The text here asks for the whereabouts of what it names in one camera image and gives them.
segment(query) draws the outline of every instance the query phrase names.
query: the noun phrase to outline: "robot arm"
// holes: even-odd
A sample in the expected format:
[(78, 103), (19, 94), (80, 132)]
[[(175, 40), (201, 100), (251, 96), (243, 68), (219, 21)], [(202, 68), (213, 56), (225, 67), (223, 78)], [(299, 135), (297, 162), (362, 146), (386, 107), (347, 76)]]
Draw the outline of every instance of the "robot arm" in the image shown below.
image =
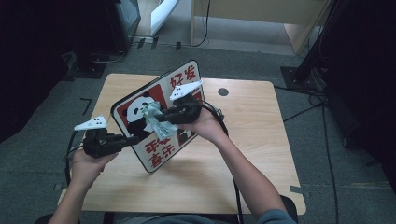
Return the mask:
[(174, 106), (162, 110), (162, 114), (156, 115), (155, 118), (159, 122), (169, 121), (172, 124), (193, 123), (199, 118), (201, 109), (206, 108), (212, 112), (219, 122), (223, 120), (224, 116), (221, 114), (220, 110), (212, 105), (210, 105), (210, 107), (202, 105), (192, 96), (191, 92), (201, 86), (202, 83), (203, 81), (199, 80), (197, 82), (176, 86), (169, 97), (170, 100), (173, 101)]
[(107, 123), (103, 116), (88, 120), (75, 127), (75, 131), (86, 131), (82, 140), (87, 155), (94, 158), (104, 157), (122, 151), (124, 147), (138, 143), (138, 137), (124, 137), (121, 134), (107, 132)]

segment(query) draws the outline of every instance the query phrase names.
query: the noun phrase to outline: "wooden table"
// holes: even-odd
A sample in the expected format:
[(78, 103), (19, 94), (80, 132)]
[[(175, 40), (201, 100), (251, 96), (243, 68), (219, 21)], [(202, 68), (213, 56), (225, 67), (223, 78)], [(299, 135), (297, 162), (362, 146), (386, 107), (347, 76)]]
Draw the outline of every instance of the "wooden table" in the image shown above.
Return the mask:
[[(110, 107), (155, 76), (111, 74), (93, 117), (108, 118), (108, 130), (120, 133)], [(265, 81), (204, 78), (205, 99), (220, 108), (230, 138), (245, 156), (291, 198), (299, 215), (303, 195), (290, 191), (300, 182), (291, 156), (274, 87)], [(225, 88), (229, 94), (220, 96)], [(242, 199), (243, 212), (249, 210)], [(154, 174), (145, 171), (130, 147), (106, 166), (83, 204), (84, 211), (237, 214), (233, 178), (218, 150), (193, 139)]]
[[(192, 45), (194, 45), (194, 17), (206, 17), (208, 1), (192, 1), (190, 40)], [(331, 1), (212, 0), (210, 2), (209, 17), (284, 23), (294, 52), (301, 53), (312, 31), (327, 14)]]

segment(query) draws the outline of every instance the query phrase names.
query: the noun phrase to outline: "hole in table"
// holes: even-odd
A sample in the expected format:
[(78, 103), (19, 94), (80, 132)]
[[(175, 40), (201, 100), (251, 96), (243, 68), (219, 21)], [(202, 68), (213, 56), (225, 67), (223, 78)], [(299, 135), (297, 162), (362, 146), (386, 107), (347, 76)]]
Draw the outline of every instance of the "hole in table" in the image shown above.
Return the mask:
[(219, 93), (220, 96), (226, 96), (226, 95), (228, 95), (228, 90), (225, 89), (225, 88), (220, 88), (218, 90), (218, 93)]

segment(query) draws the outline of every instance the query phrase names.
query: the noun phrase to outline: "panda graphic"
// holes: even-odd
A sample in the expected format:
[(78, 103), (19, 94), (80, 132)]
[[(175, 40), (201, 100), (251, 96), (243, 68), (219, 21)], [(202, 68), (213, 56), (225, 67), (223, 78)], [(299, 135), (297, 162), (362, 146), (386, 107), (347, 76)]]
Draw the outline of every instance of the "panda graphic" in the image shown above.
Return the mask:
[(177, 136), (178, 136), (178, 144), (181, 146), (184, 143), (187, 142), (193, 135), (195, 135), (195, 132), (192, 132), (190, 130), (182, 130), (178, 129), (177, 130)]
[(123, 110), (123, 116), (127, 119), (127, 130), (130, 135), (139, 137), (139, 141), (149, 137), (154, 132), (151, 124), (143, 117), (142, 110), (149, 103), (154, 102), (146, 91), (142, 96), (134, 99), (134, 101)]

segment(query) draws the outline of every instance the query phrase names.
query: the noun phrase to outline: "gray carpet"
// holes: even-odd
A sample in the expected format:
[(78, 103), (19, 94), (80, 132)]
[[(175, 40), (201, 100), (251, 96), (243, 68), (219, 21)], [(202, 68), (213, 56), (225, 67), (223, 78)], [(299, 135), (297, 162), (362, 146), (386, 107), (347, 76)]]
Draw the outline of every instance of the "gray carpet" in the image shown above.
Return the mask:
[[(267, 80), (284, 87), (280, 66), (298, 66), (302, 59), (259, 52), (181, 48), (150, 44), (132, 46), (120, 61), (107, 65), (101, 79), (76, 78), (55, 86), (25, 128), (0, 145), (0, 223), (34, 223), (52, 213), (64, 185), (63, 156), (73, 127), (92, 115), (110, 73), (160, 75), (189, 60), (198, 62), (202, 77)], [(284, 119), (310, 107), (307, 95), (276, 90)], [(93, 99), (83, 115), (87, 101)], [(348, 150), (332, 111), (325, 109), (330, 159), (337, 191), (339, 223), (394, 223), (396, 197), (379, 165), (363, 150)], [(300, 223), (336, 223), (332, 176), (321, 108), (285, 123), (307, 211)], [(100, 223), (103, 213), (83, 212), (83, 224)], [(247, 216), (247, 223), (254, 218)]]

